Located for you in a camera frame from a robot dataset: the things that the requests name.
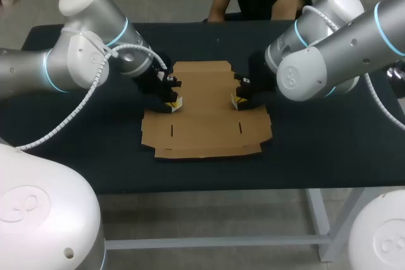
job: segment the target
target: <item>cardboard flap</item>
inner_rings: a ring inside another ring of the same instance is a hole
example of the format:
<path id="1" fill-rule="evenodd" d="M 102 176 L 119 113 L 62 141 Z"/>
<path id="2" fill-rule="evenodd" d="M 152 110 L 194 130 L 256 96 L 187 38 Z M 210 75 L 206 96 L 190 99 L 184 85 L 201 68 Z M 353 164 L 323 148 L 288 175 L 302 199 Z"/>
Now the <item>cardboard flap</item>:
<path id="1" fill-rule="evenodd" d="M 184 106 L 172 114 L 145 111 L 142 144 L 163 158 L 200 158 L 258 153 L 271 138 L 265 107 L 237 111 L 230 101 L 238 81 L 226 61 L 176 63 L 173 75 Z"/>

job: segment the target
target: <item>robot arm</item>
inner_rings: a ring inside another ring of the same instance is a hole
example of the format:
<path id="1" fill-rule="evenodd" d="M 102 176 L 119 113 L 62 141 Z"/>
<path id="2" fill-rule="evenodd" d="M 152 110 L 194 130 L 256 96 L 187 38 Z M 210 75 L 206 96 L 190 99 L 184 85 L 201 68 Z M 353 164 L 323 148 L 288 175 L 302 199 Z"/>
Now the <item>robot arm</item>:
<path id="1" fill-rule="evenodd" d="M 0 49 L 0 100 L 38 90 L 69 92 L 90 88 L 105 53 L 103 45 L 150 46 L 111 0 L 60 0 L 65 28 L 51 50 L 21 52 Z M 91 41 L 74 32 L 84 33 Z M 123 49 L 115 60 L 119 71 L 132 77 L 144 93 L 156 94 L 163 102 L 175 102 L 172 87 L 181 82 L 167 76 L 153 58 L 140 50 Z M 108 76 L 108 65 L 100 84 Z"/>
<path id="2" fill-rule="evenodd" d="M 355 85 L 348 80 L 402 58 L 403 14 L 405 0 L 384 0 L 316 45 L 287 56 L 277 70 L 280 91 L 295 101 L 344 93 Z"/>
<path id="3" fill-rule="evenodd" d="M 327 15 L 333 26 L 339 29 L 364 13 L 360 0 L 317 0 L 314 9 Z M 288 55 L 303 50 L 333 34 L 330 23 L 310 10 L 292 24 L 265 51 L 249 58 L 249 76 L 236 75 L 240 81 L 236 95 L 239 99 L 251 99 L 254 94 L 272 91 L 276 86 L 275 73 Z"/>

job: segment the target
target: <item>black tabletop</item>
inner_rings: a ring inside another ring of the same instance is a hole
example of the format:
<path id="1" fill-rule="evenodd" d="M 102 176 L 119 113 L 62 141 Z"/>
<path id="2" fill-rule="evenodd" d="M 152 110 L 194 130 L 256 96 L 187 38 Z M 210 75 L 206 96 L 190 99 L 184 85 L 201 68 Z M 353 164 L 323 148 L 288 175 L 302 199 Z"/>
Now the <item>black tabletop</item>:
<path id="1" fill-rule="evenodd" d="M 173 62 L 227 60 L 245 73 L 290 22 L 136 24 Z M 24 50 L 50 48 L 60 25 L 35 27 Z M 381 71 L 371 76 L 387 109 L 405 122 Z M 85 92 L 33 94 L 0 102 L 0 137 L 13 145 L 37 140 L 62 121 Z M 308 102 L 266 95 L 273 139 L 263 153 L 238 158 L 155 159 L 140 144 L 144 99 L 125 76 L 110 74 L 84 110 L 57 136 L 29 153 L 65 164 L 96 193 L 327 188 L 405 185 L 405 132 L 377 108 L 362 77 L 350 93 Z"/>

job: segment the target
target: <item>cable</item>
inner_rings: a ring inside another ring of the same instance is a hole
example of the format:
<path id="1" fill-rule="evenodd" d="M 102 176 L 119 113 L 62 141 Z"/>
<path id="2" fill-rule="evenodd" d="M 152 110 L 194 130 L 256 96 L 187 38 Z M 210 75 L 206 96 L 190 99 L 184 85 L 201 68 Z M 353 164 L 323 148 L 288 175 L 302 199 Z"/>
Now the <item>cable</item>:
<path id="1" fill-rule="evenodd" d="M 140 50 L 140 51 L 144 51 L 147 52 L 148 54 L 151 54 L 153 57 L 155 57 L 158 60 L 158 63 L 160 64 L 160 66 L 162 67 L 162 69 L 167 70 L 167 67 L 165 65 L 165 63 L 163 62 L 163 60 L 159 57 L 159 55 L 157 55 L 154 51 L 150 50 L 147 47 L 143 47 L 143 46 L 138 46 L 135 44 L 123 44 L 121 46 L 115 47 L 112 49 L 113 52 L 118 52 L 119 50 L 122 49 L 136 49 L 136 50 Z M 69 122 L 72 121 L 72 119 L 74 119 L 74 117 L 83 109 L 83 107 L 87 104 L 87 102 L 89 101 L 90 97 L 93 95 L 94 91 L 96 90 L 99 81 L 100 81 L 100 76 L 101 73 L 103 72 L 104 66 L 106 65 L 108 59 L 111 57 L 111 53 L 107 53 L 105 55 L 105 57 L 103 58 L 103 60 L 100 63 L 100 67 L 97 71 L 96 77 L 94 78 L 93 84 L 91 85 L 89 91 L 87 92 L 86 96 L 83 98 L 82 102 L 69 114 L 68 117 L 66 117 L 56 128 L 54 128 L 52 131 L 50 131 L 47 135 L 41 137 L 40 139 L 36 140 L 35 142 L 32 142 L 30 144 L 27 145 L 22 145 L 19 147 L 16 147 L 17 150 L 20 151 L 25 151 L 34 147 L 37 147 L 40 144 L 43 144 L 44 142 L 46 142 L 47 140 L 49 140 L 50 138 L 52 138 L 53 136 L 55 136 L 60 130 L 62 130 Z"/>
<path id="2" fill-rule="evenodd" d="M 371 96 L 373 96 L 375 102 L 377 103 L 377 106 L 381 109 L 381 111 L 388 117 L 389 120 L 391 120 L 393 123 L 395 123 L 399 128 L 403 129 L 405 131 L 405 125 L 401 123 L 399 120 L 397 120 L 389 111 L 387 108 L 382 104 L 381 100 L 378 98 L 377 93 L 375 92 L 374 86 L 371 83 L 370 76 L 368 73 L 364 74 L 364 77 L 366 78 L 366 83 L 368 86 L 368 89 L 371 92 Z"/>
<path id="3" fill-rule="evenodd" d="M 336 32 L 338 31 L 338 28 L 336 25 L 330 20 L 325 14 L 323 14 L 321 11 L 317 10 L 316 8 L 313 8 L 312 6 L 305 6 L 303 11 L 312 11 L 316 14 L 318 14 L 320 17 L 322 17 L 330 26 L 330 28 Z M 377 103 L 377 106 L 381 109 L 381 111 L 388 117 L 389 120 L 391 120 L 393 123 L 395 123 L 399 128 L 405 131 L 405 125 L 401 123 L 399 120 L 397 120 L 388 110 L 387 108 L 382 104 L 380 98 L 377 96 L 377 93 L 375 92 L 374 86 L 371 82 L 370 76 L 368 73 L 364 74 L 364 77 L 366 78 L 366 83 L 367 87 L 370 90 L 371 96 L 374 99 L 374 101 Z"/>
<path id="4" fill-rule="evenodd" d="M 328 26 L 329 26 L 334 32 L 338 31 L 339 28 L 336 26 L 336 24 L 334 24 L 333 21 L 332 21 L 331 19 L 329 19 L 329 17 L 328 17 L 327 15 L 323 14 L 320 10 L 314 8 L 313 6 L 305 6 L 305 7 L 302 9 L 302 12 L 305 12 L 305 11 L 311 11 L 311 12 L 314 12 L 315 14 L 319 15 L 323 20 L 326 21 L 326 23 L 328 24 Z"/>

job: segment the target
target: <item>floor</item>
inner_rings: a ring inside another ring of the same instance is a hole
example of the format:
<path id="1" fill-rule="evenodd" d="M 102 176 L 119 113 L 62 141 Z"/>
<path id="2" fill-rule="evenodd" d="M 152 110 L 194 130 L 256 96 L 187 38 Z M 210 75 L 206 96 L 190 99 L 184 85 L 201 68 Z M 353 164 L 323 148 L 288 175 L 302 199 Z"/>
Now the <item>floor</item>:
<path id="1" fill-rule="evenodd" d="M 33 26 L 63 23 L 58 1 L 19 0 L 11 8 L 0 6 L 0 46 L 19 49 Z M 114 1 L 137 22 L 199 21 L 211 5 L 211 0 Z M 377 1 L 362 0 L 366 8 Z M 228 11 L 238 9 L 232 0 Z M 331 221 L 348 193 L 323 191 Z M 313 233 L 303 190 L 107 195 L 99 200 L 108 240 Z M 345 251 L 336 262 L 321 264 L 312 246 L 114 251 L 108 265 L 112 270 L 350 270 Z"/>

